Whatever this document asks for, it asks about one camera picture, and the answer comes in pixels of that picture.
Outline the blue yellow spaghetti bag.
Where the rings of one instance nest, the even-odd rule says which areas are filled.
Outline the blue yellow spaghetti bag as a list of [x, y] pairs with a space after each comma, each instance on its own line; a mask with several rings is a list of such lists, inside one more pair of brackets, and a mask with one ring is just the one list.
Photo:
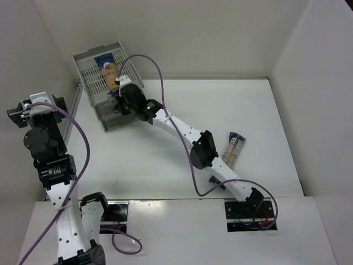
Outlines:
[[113, 103], [113, 112], [114, 113], [120, 113], [121, 112], [121, 107], [120, 107], [119, 101], [117, 99], [113, 99], [112, 103]]

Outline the pasta bag label side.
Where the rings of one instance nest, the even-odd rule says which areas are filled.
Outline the pasta bag label side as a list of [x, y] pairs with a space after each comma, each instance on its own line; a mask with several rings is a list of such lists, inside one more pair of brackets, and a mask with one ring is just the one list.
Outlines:
[[232, 170], [234, 170], [236, 161], [245, 141], [246, 138], [244, 138], [241, 134], [237, 132], [229, 133], [228, 146], [222, 155], [222, 161]]
[[109, 90], [108, 95], [118, 97], [120, 88], [115, 84], [115, 79], [118, 77], [119, 69], [115, 63], [113, 54], [103, 54], [95, 57], [94, 60], [106, 81]]

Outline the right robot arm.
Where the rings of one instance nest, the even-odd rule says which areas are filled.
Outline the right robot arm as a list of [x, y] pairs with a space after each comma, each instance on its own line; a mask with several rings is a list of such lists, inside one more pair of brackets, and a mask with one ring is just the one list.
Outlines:
[[[254, 186], [259, 186], [253, 181], [240, 179], [238, 175], [219, 156], [212, 133], [194, 129], [168, 113], [164, 103], [155, 99], [147, 99], [141, 88], [131, 81], [115, 80], [116, 89], [110, 94], [122, 104], [122, 113], [134, 114], [141, 121], [158, 127], [176, 137], [184, 146], [189, 160], [192, 181], [195, 192], [200, 197], [205, 197], [220, 186], [225, 186], [237, 199], [243, 199], [243, 209], [249, 216], [255, 216], [264, 200], [264, 196]], [[200, 193], [197, 188], [195, 170], [204, 170], [216, 177], [218, 182], [210, 190]]]

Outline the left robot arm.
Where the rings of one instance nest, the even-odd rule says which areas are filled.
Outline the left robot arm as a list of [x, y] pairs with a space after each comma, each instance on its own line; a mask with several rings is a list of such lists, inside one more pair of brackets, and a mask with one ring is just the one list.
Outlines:
[[[90, 147], [82, 128], [67, 113], [65, 100], [50, 97], [46, 92], [32, 94], [7, 114], [19, 128], [31, 127], [23, 143], [56, 213], [48, 227], [56, 226], [57, 230], [57, 264], [106, 264], [99, 231], [108, 205], [101, 192], [78, 199], [78, 181], [87, 168]], [[67, 153], [58, 128], [64, 117], [77, 128], [86, 146], [80, 172], [76, 171], [74, 158]]]

